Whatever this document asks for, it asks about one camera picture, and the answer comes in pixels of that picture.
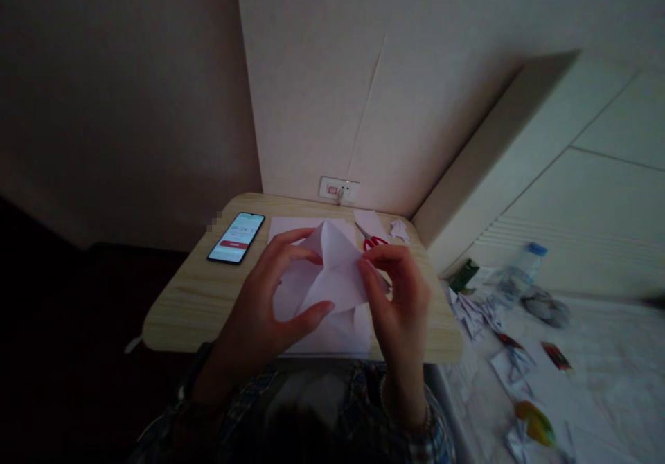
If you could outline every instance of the finger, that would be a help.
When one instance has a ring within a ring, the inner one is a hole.
[[[307,260],[314,265],[322,265],[323,258],[317,255],[311,249],[287,244],[280,247],[271,257],[265,261],[265,272],[263,274],[263,285],[267,286],[271,293],[274,293],[279,286],[282,274],[297,260]]]
[[[388,301],[386,293],[379,283],[376,272],[365,260],[358,260],[358,271],[365,286],[365,293],[367,294],[367,301],[369,301],[369,309],[372,312],[372,316],[382,315],[390,305],[390,301]]]
[[[295,229],[275,235],[272,238],[272,241],[270,241],[270,244],[268,244],[261,253],[256,264],[259,265],[259,263],[264,263],[266,260],[272,258],[273,255],[285,244],[292,244],[300,239],[308,238],[315,230],[316,229]]]
[[[366,251],[362,257],[372,263],[375,261],[397,263],[412,258],[409,248],[406,246],[398,246],[396,244],[379,244],[369,251]]]
[[[285,351],[302,338],[313,332],[321,321],[326,318],[330,312],[335,309],[332,301],[322,301],[316,305],[310,306],[303,313],[282,323],[280,326],[280,347]]]
[[[390,278],[410,277],[420,272],[409,248],[394,244],[381,244],[362,255],[379,270],[388,272]]]

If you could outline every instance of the dark floor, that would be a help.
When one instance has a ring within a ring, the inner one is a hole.
[[[12,460],[122,459],[192,359],[143,344],[124,354],[187,255],[110,245],[79,253],[31,220],[21,225],[25,215],[12,210],[0,206],[14,222],[9,254],[23,251],[14,245],[41,251],[3,271],[1,452]]]

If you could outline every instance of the wooden table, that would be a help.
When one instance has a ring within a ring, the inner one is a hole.
[[[240,265],[209,262],[206,259],[208,253],[240,211],[266,217],[245,259]],[[270,218],[273,216],[344,218],[352,225],[354,222],[353,208],[348,206],[252,193],[233,198],[152,304],[143,322],[143,341],[149,348],[194,352],[202,342],[217,337],[231,313],[245,277],[267,244]],[[378,216],[389,233],[390,222],[398,217],[382,213],[378,213]],[[462,353],[457,320],[450,311],[416,229],[406,219],[402,218],[402,221],[411,238],[411,252],[434,290],[429,309],[425,361],[457,362]],[[356,236],[358,248],[362,250],[363,237],[357,229]],[[401,239],[389,242],[403,244]],[[374,336],[369,358],[383,359]]]

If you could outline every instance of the red button on screen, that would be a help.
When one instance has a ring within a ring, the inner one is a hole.
[[[238,249],[247,249],[246,244],[243,244],[241,242],[233,242],[233,241],[221,241],[220,246],[234,247]]]

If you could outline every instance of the red scissors handle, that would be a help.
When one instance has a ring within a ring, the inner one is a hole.
[[[385,242],[382,238],[373,236],[371,239],[365,239],[365,242],[363,243],[362,247],[365,251],[368,251],[369,249],[373,248],[374,246],[378,246],[379,244],[388,244],[388,243]]]

